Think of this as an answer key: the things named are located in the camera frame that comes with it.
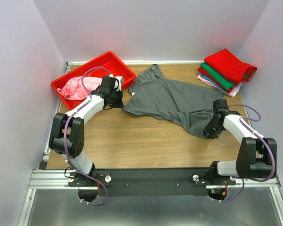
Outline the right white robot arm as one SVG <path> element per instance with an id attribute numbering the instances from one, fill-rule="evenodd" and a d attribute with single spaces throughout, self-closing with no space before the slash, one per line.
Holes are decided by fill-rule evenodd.
<path id="1" fill-rule="evenodd" d="M 240 149 L 234 161 L 214 161 L 208 172 L 210 183 L 217 185 L 225 177 L 268 181 L 276 176 L 277 143 L 250 125 L 237 112 L 231 111 L 225 99 L 213 102 L 213 118 L 203 130 L 208 139 L 218 138 L 229 131 L 239 142 Z"/>

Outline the grey t-shirt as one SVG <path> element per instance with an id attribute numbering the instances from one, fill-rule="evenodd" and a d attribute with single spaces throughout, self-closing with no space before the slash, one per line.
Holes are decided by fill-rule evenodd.
<path id="1" fill-rule="evenodd" d="M 213 102 L 224 97 L 213 88 L 167 79 L 157 64 L 141 72 L 129 92 L 132 97 L 123 111 L 171 121 L 200 138 L 213 118 Z"/>

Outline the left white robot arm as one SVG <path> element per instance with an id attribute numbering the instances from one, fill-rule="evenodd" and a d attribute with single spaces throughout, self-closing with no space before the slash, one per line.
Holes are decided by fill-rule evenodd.
<path id="1" fill-rule="evenodd" d="M 84 126 L 106 106 L 110 109 L 123 107 L 123 80 L 122 76 L 104 76 L 101 84 L 94 91 L 89 91 L 87 98 L 80 105 L 67 113 L 54 115 L 49 148 L 64 156 L 66 162 L 79 174 L 79 181 L 85 186 L 99 181 L 96 179 L 95 164 L 83 151 Z"/>

